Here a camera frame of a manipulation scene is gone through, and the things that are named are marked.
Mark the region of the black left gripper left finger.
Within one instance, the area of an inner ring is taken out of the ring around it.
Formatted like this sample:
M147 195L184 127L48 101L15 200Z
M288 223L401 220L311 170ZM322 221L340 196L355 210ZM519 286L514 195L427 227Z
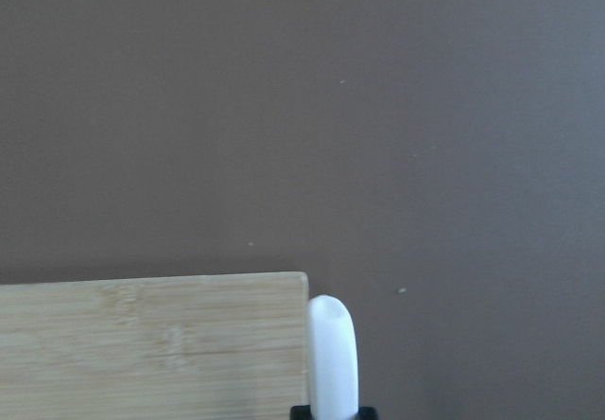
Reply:
M289 420L312 420L311 407L309 405L292 406L289 411Z

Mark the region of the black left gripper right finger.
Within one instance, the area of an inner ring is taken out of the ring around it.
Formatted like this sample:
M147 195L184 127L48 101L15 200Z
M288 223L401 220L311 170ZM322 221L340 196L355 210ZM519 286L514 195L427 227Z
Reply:
M356 415L356 420L379 420L378 410L372 406L360 406Z

